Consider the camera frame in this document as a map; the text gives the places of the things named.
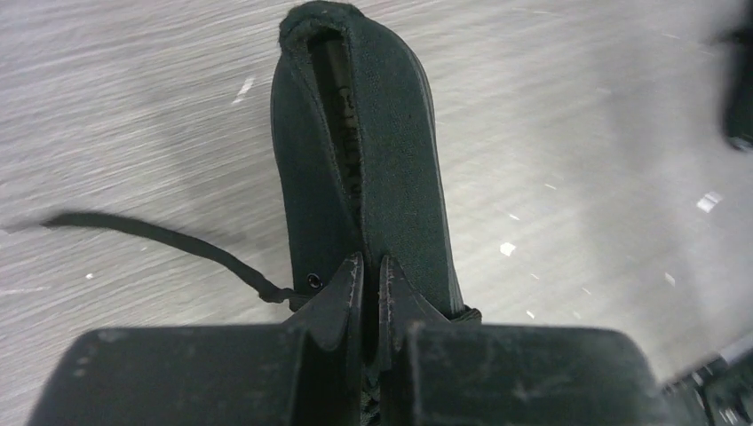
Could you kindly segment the black canvas shoe with laces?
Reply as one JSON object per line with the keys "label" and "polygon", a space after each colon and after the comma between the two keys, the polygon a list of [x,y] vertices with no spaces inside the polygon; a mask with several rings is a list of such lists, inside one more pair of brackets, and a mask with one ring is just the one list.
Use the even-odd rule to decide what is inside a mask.
{"label": "black canvas shoe with laces", "polygon": [[270,120],[293,285],[279,288],[206,241],[132,217],[61,211],[48,229],[105,229],[158,241],[223,265],[259,297],[300,308],[360,253],[367,298],[382,259],[452,321],[479,321],[456,276],[424,67],[391,29],[351,4],[292,8],[279,32]]}

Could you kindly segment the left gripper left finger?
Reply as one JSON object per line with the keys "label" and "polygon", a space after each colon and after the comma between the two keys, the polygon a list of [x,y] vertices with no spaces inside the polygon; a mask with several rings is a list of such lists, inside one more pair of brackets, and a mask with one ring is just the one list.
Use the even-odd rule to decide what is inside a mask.
{"label": "left gripper left finger", "polygon": [[347,256],[317,296],[285,321],[303,333],[297,357],[293,425],[361,421],[364,261]]}

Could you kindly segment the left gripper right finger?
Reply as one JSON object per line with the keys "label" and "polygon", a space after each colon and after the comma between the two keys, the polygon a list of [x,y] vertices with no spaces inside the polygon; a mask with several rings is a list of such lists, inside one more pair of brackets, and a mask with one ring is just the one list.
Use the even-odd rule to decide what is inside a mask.
{"label": "left gripper right finger", "polygon": [[415,425],[421,362],[415,332],[448,320],[409,282],[400,263],[385,256],[379,270],[378,353],[380,414],[383,425]]}

